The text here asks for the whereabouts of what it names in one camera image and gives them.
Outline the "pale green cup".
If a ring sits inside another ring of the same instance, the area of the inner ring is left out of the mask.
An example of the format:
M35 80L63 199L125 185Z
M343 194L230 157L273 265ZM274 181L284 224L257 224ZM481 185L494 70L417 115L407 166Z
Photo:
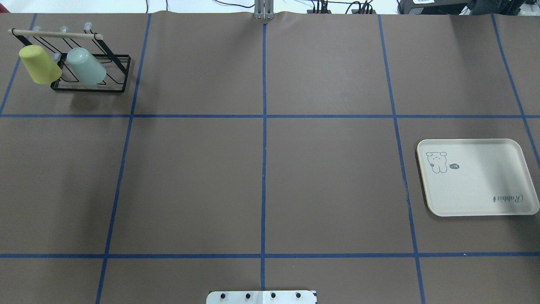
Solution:
M70 50L66 55L66 63L83 84L100 84L107 74L102 63L82 47Z

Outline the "cream plastic tray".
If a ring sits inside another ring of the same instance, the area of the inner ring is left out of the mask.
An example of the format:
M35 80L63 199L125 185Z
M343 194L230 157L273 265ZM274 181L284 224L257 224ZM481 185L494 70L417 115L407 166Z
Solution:
M416 153L426 204L434 215L535 215L539 211L523 151L514 140L422 140Z

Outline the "yellow cup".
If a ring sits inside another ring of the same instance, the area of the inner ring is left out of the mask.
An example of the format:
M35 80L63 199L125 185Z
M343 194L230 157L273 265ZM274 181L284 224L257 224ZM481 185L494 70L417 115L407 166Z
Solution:
M62 76L60 67L41 46L25 46L19 51L19 57L37 84L51 84Z

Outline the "black mini computer box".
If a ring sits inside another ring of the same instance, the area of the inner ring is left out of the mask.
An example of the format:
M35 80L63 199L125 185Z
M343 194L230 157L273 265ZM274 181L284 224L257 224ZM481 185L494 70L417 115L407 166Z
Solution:
M401 15L459 15L469 0L398 0Z

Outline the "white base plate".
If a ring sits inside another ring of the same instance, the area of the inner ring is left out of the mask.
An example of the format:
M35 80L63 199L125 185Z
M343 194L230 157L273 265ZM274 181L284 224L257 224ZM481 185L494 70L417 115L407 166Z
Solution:
M316 304L316 291L253 290L210 292L207 304Z

